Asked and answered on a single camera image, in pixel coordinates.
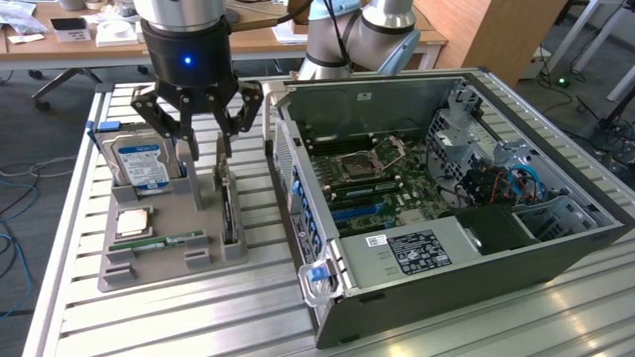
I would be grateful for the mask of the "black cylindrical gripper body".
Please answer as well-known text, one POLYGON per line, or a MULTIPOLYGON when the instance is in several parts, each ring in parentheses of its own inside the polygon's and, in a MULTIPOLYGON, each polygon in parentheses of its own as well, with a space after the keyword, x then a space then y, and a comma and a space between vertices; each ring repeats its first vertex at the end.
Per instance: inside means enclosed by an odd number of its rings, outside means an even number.
POLYGON ((222 16, 202 30, 174 32, 141 21, 157 82, 157 96, 173 107, 189 96, 193 112, 225 106, 238 89, 230 63, 229 23, 222 16))

